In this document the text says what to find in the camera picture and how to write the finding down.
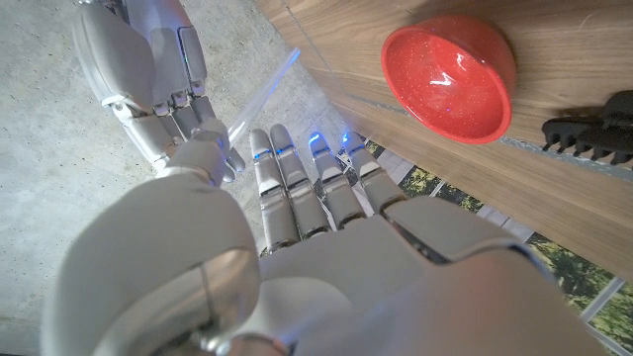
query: green foliage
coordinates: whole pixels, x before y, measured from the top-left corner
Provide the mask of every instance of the green foliage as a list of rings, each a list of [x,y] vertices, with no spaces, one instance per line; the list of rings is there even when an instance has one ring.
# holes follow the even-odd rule
[[[374,158],[378,158],[378,156],[385,151],[384,147],[371,140],[367,141],[365,148],[374,156]]]
[[[633,352],[633,286],[625,284],[589,324]]]
[[[613,278],[612,274],[538,233],[534,233],[527,244],[545,262],[568,303],[578,312],[584,310]]]
[[[460,207],[476,213],[482,208],[484,203],[480,202],[476,198],[464,193],[460,189],[446,183],[437,193],[438,198],[442,198],[451,203],[455,203]]]
[[[413,167],[399,186],[409,198],[419,195],[429,195],[437,187],[441,179],[420,169]]]

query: red glittery bowl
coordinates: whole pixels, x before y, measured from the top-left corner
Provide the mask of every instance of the red glittery bowl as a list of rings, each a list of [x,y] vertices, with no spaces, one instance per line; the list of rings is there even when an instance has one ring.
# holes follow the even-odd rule
[[[393,32],[383,72],[396,98],[428,128],[487,143],[510,125],[516,64],[503,37],[468,16],[441,16]]]

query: blue led light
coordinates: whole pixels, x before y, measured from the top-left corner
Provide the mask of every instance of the blue led light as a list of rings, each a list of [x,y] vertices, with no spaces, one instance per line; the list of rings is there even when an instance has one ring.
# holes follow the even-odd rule
[[[315,134],[314,136],[310,137],[310,140],[308,141],[308,144],[312,144],[317,138],[320,137],[320,134]]]

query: robot finger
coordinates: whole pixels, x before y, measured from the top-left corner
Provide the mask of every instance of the robot finger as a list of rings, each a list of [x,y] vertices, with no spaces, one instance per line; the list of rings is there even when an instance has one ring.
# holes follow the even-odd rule
[[[332,213],[336,228],[343,229],[353,220],[367,218],[323,135],[313,133],[309,146],[325,192],[325,205]]]
[[[246,163],[244,159],[239,155],[235,147],[231,148],[228,152],[228,157],[226,158],[226,163],[232,168],[235,172],[243,172],[246,168]]]
[[[250,148],[255,164],[266,247],[268,253],[273,253],[299,242],[299,232],[268,134],[260,129],[253,130]]]
[[[376,158],[365,149],[365,144],[356,133],[346,133],[343,137],[343,146],[374,212],[382,214],[386,207],[407,199],[400,187],[378,164]]]
[[[330,231],[327,215],[297,155],[288,130],[282,125],[275,125],[270,130],[270,138],[301,238],[310,238],[317,233]]]

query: robotic hand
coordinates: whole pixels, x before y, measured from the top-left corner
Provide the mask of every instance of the robotic hand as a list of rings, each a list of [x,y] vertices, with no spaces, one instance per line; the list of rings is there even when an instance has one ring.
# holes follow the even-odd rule
[[[354,133],[367,217],[322,134],[322,208],[288,131],[250,141],[268,255],[220,189],[226,128],[177,0],[83,5],[82,66],[159,171],[94,220],[45,304],[44,355],[595,355],[547,270],[506,231],[408,200]]]
[[[73,37],[97,100],[157,170],[200,125],[220,126],[198,34],[178,0],[86,1]],[[231,181],[244,162],[228,140],[223,150]]]

